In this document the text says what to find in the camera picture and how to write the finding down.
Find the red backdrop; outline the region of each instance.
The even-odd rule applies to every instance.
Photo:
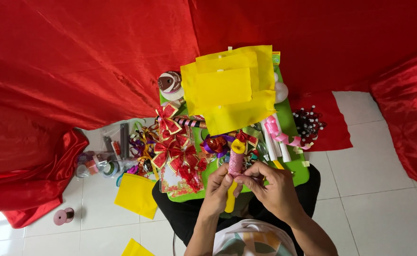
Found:
[[[2,129],[0,170],[53,173],[64,158],[51,155],[71,151],[72,161],[69,148],[85,143],[65,138],[70,127],[153,116],[161,73],[260,44],[281,51],[294,95],[366,91],[371,75],[417,51],[417,0],[0,0],[0,127],[22,115],[15,125],[36,141],[11,142],[15,129]],[[62,139],[70,144],[56,148]]]

